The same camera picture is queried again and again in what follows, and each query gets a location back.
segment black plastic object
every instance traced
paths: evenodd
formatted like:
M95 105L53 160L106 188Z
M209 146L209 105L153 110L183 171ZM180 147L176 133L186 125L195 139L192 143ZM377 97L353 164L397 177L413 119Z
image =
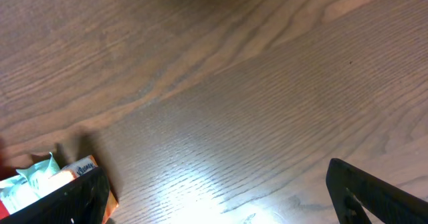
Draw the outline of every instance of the black plastic object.
M371 223L364 209L384 223L428 223L428 203L343 160L330 161L328 192L340 224Z
M96 167L30 206L2 219L0 224L99 224L106 210L110 185Z

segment orange packaging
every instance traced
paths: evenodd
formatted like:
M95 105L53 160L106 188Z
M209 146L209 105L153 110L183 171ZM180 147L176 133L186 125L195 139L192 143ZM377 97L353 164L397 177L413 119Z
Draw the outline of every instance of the orange packaging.
M64 167L58 174L50 177L52 183L55 185L55 189L64 186L65 184L71 182L72 180L80 177L88 171L91 171L98 165L92 155L87 156L73 164L70 164ZM106 212L104 213L104 217L102 219L102 223L106 223L108 218L112 215L113 211L119 207L118 202L114 198L112 191L108 195Z

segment wooden surface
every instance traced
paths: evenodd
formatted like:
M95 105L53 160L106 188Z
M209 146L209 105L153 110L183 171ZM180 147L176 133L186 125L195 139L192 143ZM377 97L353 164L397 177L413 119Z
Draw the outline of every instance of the wooden surface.
M372 0L0 0L8 145L103 128Z
M427 0L54 1L0 0L3 151L103 128L117 223L337 223L332 157L427 198Z

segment wood grain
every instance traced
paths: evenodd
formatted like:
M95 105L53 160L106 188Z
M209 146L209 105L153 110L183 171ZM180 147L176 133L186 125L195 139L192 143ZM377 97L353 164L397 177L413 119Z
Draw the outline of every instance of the wood grain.
M0 0L0 131L103 128L372 0Z
M104 129L114 219L337 223L332 157L426 199L427 16L427 0L372 2Z

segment snack package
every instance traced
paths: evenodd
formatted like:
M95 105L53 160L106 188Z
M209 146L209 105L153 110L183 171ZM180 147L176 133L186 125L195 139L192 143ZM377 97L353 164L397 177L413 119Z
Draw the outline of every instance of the snack package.
M82 176L83 174L91 171L98 165L92 155L87 156L73 164L64 167L58 174L50 177L51 187L55 190L71 182L72 180ZM102 223L107 222L113 211L119 206L118 202L114 198L112 191L108 195L106 211Z
M0 219L12 215L50 194L49 178L60 172L52 156L28 169L16 170L19 175L0 181Z

